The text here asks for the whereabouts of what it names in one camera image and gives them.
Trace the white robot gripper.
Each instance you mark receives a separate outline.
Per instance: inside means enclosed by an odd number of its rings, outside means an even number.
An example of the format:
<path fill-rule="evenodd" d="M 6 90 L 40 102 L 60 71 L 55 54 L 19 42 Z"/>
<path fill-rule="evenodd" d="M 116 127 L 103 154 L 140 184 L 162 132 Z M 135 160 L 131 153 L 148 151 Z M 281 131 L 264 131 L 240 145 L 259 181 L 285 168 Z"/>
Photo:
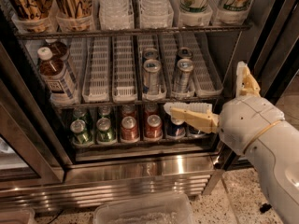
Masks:
<path fill-rule="evenodd" d="M 164 111 L 173 119 L 186 122 L 204 133 L 217 133 L 237 155 L 262 133 L 284 120 L 284 114 L 269 101 L 260 97 L 260 86 L 244 62 L 236 68 L 234 100 L 222 107 L 220 117 L 212 112 L 208 103 L 165 103 Z"/>

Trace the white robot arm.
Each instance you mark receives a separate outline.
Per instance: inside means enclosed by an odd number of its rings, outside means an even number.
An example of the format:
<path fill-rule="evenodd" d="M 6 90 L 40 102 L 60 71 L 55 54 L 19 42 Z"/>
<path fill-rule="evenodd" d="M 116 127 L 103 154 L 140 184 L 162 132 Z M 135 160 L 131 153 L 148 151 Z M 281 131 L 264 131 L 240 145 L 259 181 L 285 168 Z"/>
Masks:
<path fill-rule="evenodd" d="M 216 133 L 258 173 L 265 198 L 284 224 L 299 224 L 299 131 L 284 113 L 260 95 L 248 66 L 236 68 L 235 98 L 220 114 L 201 112 L 199 104 L 167 103 L 165 112 L 204 133 Z"/>

